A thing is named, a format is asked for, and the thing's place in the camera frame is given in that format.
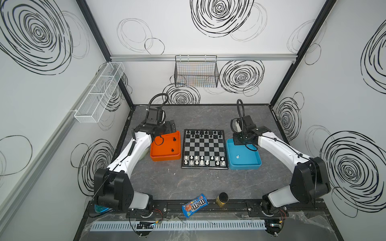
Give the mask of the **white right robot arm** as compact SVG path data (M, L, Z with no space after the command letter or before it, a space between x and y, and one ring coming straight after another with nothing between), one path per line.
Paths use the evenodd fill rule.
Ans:
M263 148L292 173L288 186L263 196L260 206L266 216L273 216L279 208L289 204L312 203L331 191L326 163L320 157L297 151L267 127L257 127L249 115L232 119L230 126L235 145Z

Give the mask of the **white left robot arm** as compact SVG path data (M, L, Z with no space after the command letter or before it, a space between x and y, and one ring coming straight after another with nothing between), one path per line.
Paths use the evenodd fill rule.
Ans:
M107 168L95 172L92 203L123 212L131 209L151 210L152 195L135 191L130 178L154 138L176 131L174 120L156 125L143 122L132 129L132 139L119 156Z

